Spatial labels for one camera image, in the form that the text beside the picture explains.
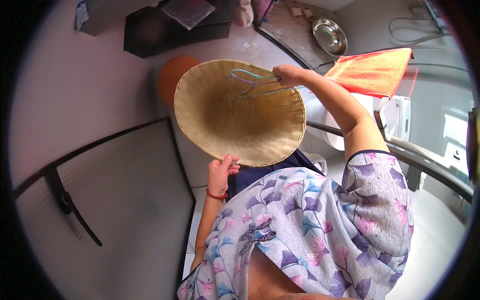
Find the orange ball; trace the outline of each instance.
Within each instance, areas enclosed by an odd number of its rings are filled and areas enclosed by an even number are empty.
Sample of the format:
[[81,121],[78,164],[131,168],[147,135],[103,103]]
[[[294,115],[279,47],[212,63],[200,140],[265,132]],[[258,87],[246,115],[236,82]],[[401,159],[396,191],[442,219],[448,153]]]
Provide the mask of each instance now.
[[180,56],[167,61],[160,70],[156,81],[156,91],[165,104],[173,107],[175,89],[180,78],[192,67],[199,64],[198,59],[191,56]]

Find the red bead bracelet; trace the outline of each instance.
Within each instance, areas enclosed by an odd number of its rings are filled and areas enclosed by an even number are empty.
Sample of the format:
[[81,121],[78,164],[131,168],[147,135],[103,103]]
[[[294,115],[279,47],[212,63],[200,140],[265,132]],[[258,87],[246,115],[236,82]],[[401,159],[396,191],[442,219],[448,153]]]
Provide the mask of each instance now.
[[207,195],[209,195],[210,197],[212,198],[215,198],[215,199],[226,199],[228,197],[227,193],[225,193],[225,195],[223,196],[213,196],[207,189]]

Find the dark blue skirt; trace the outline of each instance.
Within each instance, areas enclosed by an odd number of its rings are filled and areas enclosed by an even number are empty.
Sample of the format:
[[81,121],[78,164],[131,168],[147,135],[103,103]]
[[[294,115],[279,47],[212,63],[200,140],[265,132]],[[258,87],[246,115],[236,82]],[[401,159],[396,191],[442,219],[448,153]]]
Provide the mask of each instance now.
[[309,161],[308,158],[303,155],[303,153],[299,149],[297,149],[292,155],[277,164],[260,168],[241,167],[238,174],[230,175],[228,177],[228,198],[226,199],[226,201],[228,202],[236,194],[241,192],[243,189],[245,189],[255,181],[259,180],[263,176],[276,170],[293,167],[305,167],[319,174],[322,174],[320,170],[317,169],[317,167],[314,166],[313,163]]

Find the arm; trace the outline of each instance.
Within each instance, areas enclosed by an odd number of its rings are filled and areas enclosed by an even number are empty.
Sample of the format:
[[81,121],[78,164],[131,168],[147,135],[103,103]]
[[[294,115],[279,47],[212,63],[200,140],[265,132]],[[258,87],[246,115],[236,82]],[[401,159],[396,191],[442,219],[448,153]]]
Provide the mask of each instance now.
[[313,70],[280,65],[273,72],[282,77],[282,86],[304,85],[310,89],[332,114],[343,133],[345,160],[361,150],[389,152],[373,118],[349,91]]
[[[239,165],[231,165],[232,161],[238,161],[238,156],[223,155],[224,160],[220,162],[214,159],[208,165],[208,191],[214,196],[222,196],[228,189],[228,176],[239,172]],[[202,218],[198,226],[197,239],[195,241],[195,258],[193,259],[190,272],[196,268],[203,259],[206,251],[205,240],[212,231],[212,225],[218,212],[223,207],[223,200],[215,199],[207,195],[205,198]]]

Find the floral dress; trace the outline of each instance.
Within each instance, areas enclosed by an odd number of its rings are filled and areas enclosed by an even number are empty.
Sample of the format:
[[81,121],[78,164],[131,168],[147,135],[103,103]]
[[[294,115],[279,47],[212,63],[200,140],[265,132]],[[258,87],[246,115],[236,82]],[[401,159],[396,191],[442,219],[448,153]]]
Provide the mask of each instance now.
[[356,153],[341,186],[307,168],[274,171],[219,212],[203,262],[177,295],[247,299],[256,246],[307,293],[384,299],[408,258],[411,209],[406,180],[387,152]]

